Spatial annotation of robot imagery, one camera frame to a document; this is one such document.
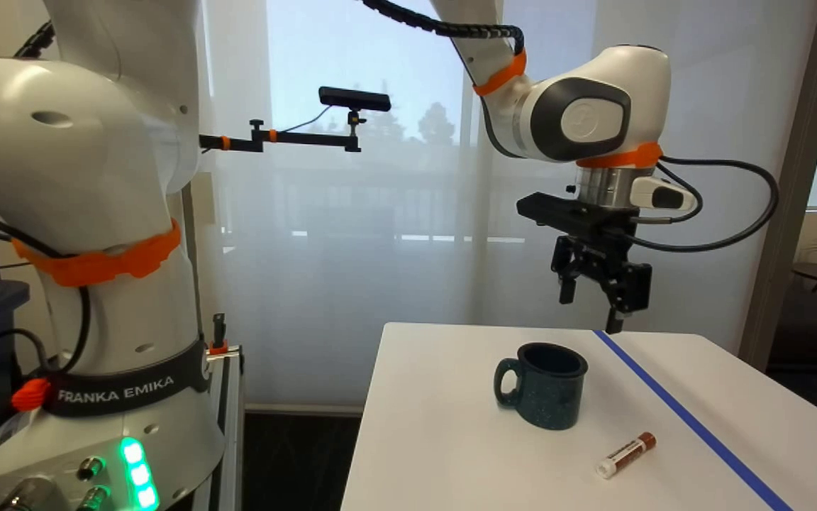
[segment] pen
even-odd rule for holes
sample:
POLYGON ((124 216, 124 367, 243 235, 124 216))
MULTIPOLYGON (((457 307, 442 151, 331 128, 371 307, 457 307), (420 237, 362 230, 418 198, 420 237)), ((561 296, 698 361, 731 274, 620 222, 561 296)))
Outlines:
POLYGON ((635 440, 630 440, 628 446, 616 447, 602 464, 598 472, 605 477, 612 477, 616 472, 628 469, 632 460, 637 460, 643 452, 654 447, 654 433, 643 430, 635 440))

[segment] mug handle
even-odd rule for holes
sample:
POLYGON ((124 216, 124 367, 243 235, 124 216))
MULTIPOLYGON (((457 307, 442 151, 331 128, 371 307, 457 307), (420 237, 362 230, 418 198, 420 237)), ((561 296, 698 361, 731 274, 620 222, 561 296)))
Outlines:
POLYGON ((521 386, 518 361, 503 357, 500 367, 496 367, 496 372, 494 372, 494 393, 496 393, 496 402, 506 406, 506 408, 515 408, 515 402, 518 402, 518 386, 521 386), (511 391, 503 391, 503 388, 500 388, 506 372, 515 372, 515 376, 518 376, 515 388, 511 388, 511 391))

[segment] blue tape line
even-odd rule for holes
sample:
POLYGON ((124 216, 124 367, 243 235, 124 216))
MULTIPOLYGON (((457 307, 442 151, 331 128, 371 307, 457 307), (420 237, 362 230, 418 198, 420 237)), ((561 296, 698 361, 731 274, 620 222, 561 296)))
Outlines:
POLYGON ((784 503, 738 455, 731 455, 686 406, 680 406, 637 361, 632 361, 608 331, 595 334, 616 351, 767 504, 789 511, 784 503))

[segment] white table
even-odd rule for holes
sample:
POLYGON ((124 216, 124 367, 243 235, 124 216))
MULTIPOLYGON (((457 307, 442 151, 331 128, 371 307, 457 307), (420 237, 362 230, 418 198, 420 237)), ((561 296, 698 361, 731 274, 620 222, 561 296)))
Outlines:
MULTIPOLYGON (((625 331, 632 355, 779 499, 817 511, 817 408, 698 334, 625 331)), ((595 331, 392 323, 352 457, 347 511, 769 507, 595 331), (494 401, 494 369, 527 341, 586 357, 582 415, 541 430, 494 401), (653 430, 605 480, 595 464, 653 430)))

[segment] black mug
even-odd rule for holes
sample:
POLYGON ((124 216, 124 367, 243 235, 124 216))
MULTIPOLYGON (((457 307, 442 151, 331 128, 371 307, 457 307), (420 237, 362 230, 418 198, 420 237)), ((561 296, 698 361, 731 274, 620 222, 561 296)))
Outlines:
POLYGON ((578 420, 586 361, 557 344, 525 344, 515 357, 500 361, 494 393, 503 408, 515 408, 540 428, 569 428, 578 420), (515 388, 503 391, 503 376, 515 372, 515 388))

